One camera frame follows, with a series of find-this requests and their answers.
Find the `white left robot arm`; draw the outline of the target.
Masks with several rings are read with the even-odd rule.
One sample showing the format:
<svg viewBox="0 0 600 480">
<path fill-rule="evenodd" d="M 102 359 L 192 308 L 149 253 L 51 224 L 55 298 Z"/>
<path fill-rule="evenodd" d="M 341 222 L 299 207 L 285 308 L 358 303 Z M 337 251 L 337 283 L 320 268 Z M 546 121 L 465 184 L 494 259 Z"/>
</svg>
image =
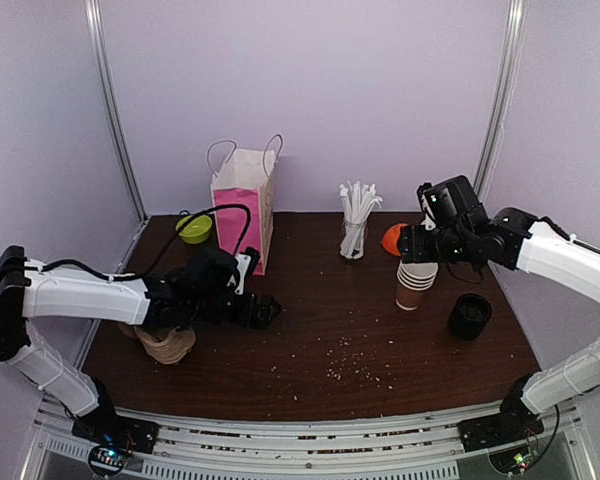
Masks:
<svg viewBox="0 0 600 480">
<path fill-rule="evenodd" d="M 113 275 L 73 259 L 44 264 L 10 246 L 0 257 L 0 363 L 56 397 L 101 443 L 113 444 L 124 424 L 104 385 L 66 365 L 28 320 L 93 318 L 173 332 L 205 321 L 265 330 L 281 306 L 246 290 L 258 261 L 253 248 L 237 254 L 204 248 L 165 276 Z"/>
</svg>

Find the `stack of brown paper cups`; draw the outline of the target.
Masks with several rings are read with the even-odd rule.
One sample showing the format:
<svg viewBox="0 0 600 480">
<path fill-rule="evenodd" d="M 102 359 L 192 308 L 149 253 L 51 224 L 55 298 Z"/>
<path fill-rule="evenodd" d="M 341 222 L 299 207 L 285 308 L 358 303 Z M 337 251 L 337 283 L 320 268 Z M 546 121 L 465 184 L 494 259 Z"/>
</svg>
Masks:
<svg viewBox="0 0 600 480">
<path fill-rule="evenodd" d="M 405 311 L 417 310 L 433 286 L 438 274 L 437 263 L 403 263 L 396 272 L 396 305 Z"/>
</svg>

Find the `stack of pulp cup carriers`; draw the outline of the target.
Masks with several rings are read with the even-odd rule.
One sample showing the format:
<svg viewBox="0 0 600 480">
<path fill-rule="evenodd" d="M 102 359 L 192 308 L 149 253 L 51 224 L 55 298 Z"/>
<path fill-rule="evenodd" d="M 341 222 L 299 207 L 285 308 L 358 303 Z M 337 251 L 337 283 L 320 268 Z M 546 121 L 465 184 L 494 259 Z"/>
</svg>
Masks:
<svg viewBox="0 0 600 480">
<path fill-rule="evenodd" d="M 167 327 L 146 330 L 124 323 L 118 323 L 118 328 L 127 337 L 138 340 L 145 352 L 163 365 L 179 364 L 196 343 L 196 334 L 191 328 Z"/>
</svg>

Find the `stack of black cup lids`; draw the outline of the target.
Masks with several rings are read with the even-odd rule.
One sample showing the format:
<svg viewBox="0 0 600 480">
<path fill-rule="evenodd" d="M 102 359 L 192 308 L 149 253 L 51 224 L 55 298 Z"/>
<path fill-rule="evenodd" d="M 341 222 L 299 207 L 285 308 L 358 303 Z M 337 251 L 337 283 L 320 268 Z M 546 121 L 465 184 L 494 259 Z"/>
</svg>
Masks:
<svg viewBox="0 0 600 480">
<path fill-rule="evenodd" d="M 466 293 L 456 300 L 447 325 L 455 338 L 474 341 L 484 331 L 491 316 L 492 307 L 486 298 Z"/>
</svg>

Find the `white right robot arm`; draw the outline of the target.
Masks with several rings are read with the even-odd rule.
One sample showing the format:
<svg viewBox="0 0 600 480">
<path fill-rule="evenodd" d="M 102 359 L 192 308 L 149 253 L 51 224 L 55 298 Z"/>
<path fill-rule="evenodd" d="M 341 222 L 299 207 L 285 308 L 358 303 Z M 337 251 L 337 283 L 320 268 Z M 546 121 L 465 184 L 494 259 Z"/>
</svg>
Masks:
<svg viewBox="0 0 600 480">
<path fill-rule="evenodd" d="M 398 240 L 405 264 L 488 265 L 534 348 L 542 370 L 516 382 L 493 419 L 499 440 L 515 440 L 535 417 L 600 387 L 600 248 L 548 216 L 506 207 L 489 215 L 463 175 L 417 190 L 424 214 Z"/>
</svg>

